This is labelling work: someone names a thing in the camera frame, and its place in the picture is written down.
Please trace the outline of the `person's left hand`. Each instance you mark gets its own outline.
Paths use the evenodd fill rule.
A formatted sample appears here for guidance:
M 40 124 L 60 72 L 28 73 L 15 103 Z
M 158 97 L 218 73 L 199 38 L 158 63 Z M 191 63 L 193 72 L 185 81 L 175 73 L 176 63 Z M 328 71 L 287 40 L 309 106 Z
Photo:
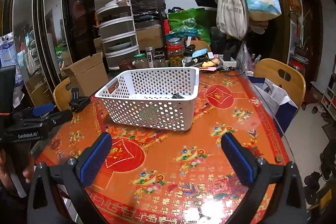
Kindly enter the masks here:
M 31 184 L 31 180 L 34 176 L 34 158 L 28 153 L 26 156 L 27 166 L 22 170 L 22 174 L 19 175 L 21 170 L 14 165 L 13 159 L 7 155 L 4 149 L 1 149 L 1 184 L 9 191 L 15 191 L 14 181 L 11 176 L 18 176 L 24 178 L 27 184 Z

